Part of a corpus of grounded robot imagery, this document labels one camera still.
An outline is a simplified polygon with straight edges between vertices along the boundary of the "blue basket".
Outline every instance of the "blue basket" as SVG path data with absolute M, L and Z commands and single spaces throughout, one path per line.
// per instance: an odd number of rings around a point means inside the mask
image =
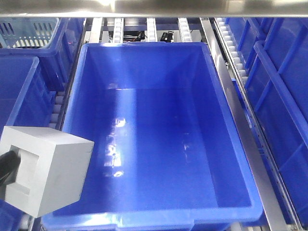
M 220 231 L 261 216 L 205 44 L 86 44 L 63 131 L 95 145 L 80 201 L 44 216 L 49 231 Z
M 2 56 L 0 70 L 0 134 L 5 125 L 47 127 L 55 93 L 46 88 L 38 58 Z
M 76 18 L 2 18 L 0 55 L 33 55 L 51 91 L 68 82 L 83 21 Z
M 308 123 L 261 41 L 255 44 L 255 50 L 257 58 L 245 87 L 298 216 L 306 226 Z M 301 89 L 298 94 L 307 90 L 303 83 L 297 87 Z
M 226 24 L 234 36 L 244 68 L 249 73 L 256 57 L 254 44 L 256 41 L 265 40 L 266 34 L 256 18 L 227 18 Z

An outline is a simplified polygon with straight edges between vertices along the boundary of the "stainless steel shelf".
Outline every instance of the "stainless steel shelf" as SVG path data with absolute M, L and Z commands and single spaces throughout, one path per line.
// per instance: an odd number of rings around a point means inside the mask
M 2 0 L 9 17 L 308 16 L 308 0 Z

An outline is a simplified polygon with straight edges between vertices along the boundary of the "blue crate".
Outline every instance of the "blue crate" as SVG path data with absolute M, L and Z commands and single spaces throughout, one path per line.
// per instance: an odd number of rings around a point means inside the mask
M 0 70 L 0 134 L 5 125 L 47 127 L 55 92 L 46 88 L 39 59 L 2 56 Z
M 244 68 L 249 73 L 256 57 L 254 44 L 256 41 L 265 40 L 266 34 L 256 18 L 227 18 L 226 24 L 234 36 Z
M 264 32 L 265 35 L 269 33 L 270 27 L 273 23 L 274 18 L 255 18 L 260 26 L 261 30 Z
M 0 49 L 0 55 L 39 57 L 49 90 L 63 91 L 83 21 L 76 18 L 1 18 L 0 25 L 0 42 L 4 47 Z
M 80 201 L 43 216 L 49 231 L 222 231 L 262 214 L 205 44 L 84 45 L 63 131 L 95 145 Z
M 0 200 L 0 230 L 18 231 L 23 212 Z
M 275 19 L 264 48 L 308 121 L 308 19 Z
M 245 87 L 298 216 L 306 226 L 308 123 L 261 41 L 255 44 L 255 50 L 257 58 Z M 301 89 L 298 94 L 307 90 L 304 83 L 297 87 Z

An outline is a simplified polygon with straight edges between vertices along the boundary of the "metal rail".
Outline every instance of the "metal rail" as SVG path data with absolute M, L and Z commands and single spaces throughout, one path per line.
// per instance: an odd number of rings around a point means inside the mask
M 269 228 L 271 231 L 286 231 L 287 226 L 285 220 L 283 218 L 279 203 L 271 185 L 269 176 L 267 175 L 260 153 L 257 149 L 257 145 L 254 141 L 254 137 L 250 131 L 239 100 L 235 100 L 238 98 L 237 93 L 225 65 L 225 61 L 221 54 L 218 42 L 212 29 L 212 25 L 208 19 L 201 19 L 201 23 L 212 53 L 222 88 L 225 92 L 225 96 L 233 116 L 233 120 L 237 127 L 242 146 L 246 153 L 247 161 L 250 165 L 253 177 L 257 185 Z
M 187 18 L 178 18 L 179 30 L 181 35 L 182 42 L 191 42 L 192 36 L 189 31 L 189 25 L 187 22 Z
M 147 18 L 148 42 L 157 42 L 157 31 L 155 18 Z
M 275 160 L 274 160 L 274 157 L 271 153 L 271 150 L 269 148 L 269 145 L 266 141 L 266 138 L 262 132 L 262 129 L 257 121 L 257 118 L 256 118 L 256 115 L 249 103 L 249 100 L 248 100 L 248 97 L 247 97 L 247 93 L 246 93 L 246 90 L 244 88 L 244 85 L 243 85 L 243 82 L 241 81 L 241 76 L 238 72 L 238 68 L 236 68 L 236 66 L 238 64 L 236 64 L 229 47 L 227 45 L 227 41 L 224 39 L 224 36 L 223 36 L 223 33 L 222 31 L 220 30 L 220 27 L 219 27 L 219 22 L 217 22 L 216 20 L 214 21 L 214 25 L 215 25 L 215 28 L 216 28 L 216 31 L 218 33 L 218 37 L 219 37 L 219 40 L 221 41 L 221 44 L 224 48 L 224 50 L 226 51 L 226 56 L 227 56 L 227 59 L 228 59 L 228 62 L 229 62 L 229 65 L 232 69 L 232 72 L 234 73 L 234 76 L 235 76 L 235 79 L 236 79 L 236 83 L 239 87 L 239 90 L 240 90 L 240 94 L 243 98 L 243 101 L 245 103 L 245 106 L 246 106 L 246 109 L 247 109 L 247 112 L 248 112 L 248 115 L 249 115 L 249 118 L 256 130 L 256 133 L 257 133 L 257 136 L 259 138 L 259 141 L 261 143 L 261 146 L 263 148 L 263 151 L 264 151 L 264 154 L 266 155 L 267 157 L 267 160 L 268 160 L 268 163 L 270 165 L 270 168 L 271 168 L 271 171 L 273 173 L 273 176 L 275 177 L 275 181 L 276 181 L 276 184 L 278 186 L 278 189 L 282 195 L 282 199 L 284 200 L 284 204 L 286 205 L 287 209 L 288 209 L 288 213 L 291 217 L 291 219 L 293 220 L 293 223 L 294 223 L 294 227 L 292 228 L 293 230 L 304 230 L 303 227 L 301 226 L 301 223 L 299 221 L 299 218 L 296 214 L 296 211 L 295 211 L 295 208 L 293 206 L 293 203 L 291 201 L 291 198 L 289 196 L 289 193 L 286 189 L 286 186 L 282 180 L 282 177 L 279 173 L 279 170 L 278 170 L 278 167 L 275 163 Z
M 308 16 L 307 0 L 1 0 L 1 17 Z
M 122 43 L 124 33 L 124 18 L 115 18 L 113 43 Z

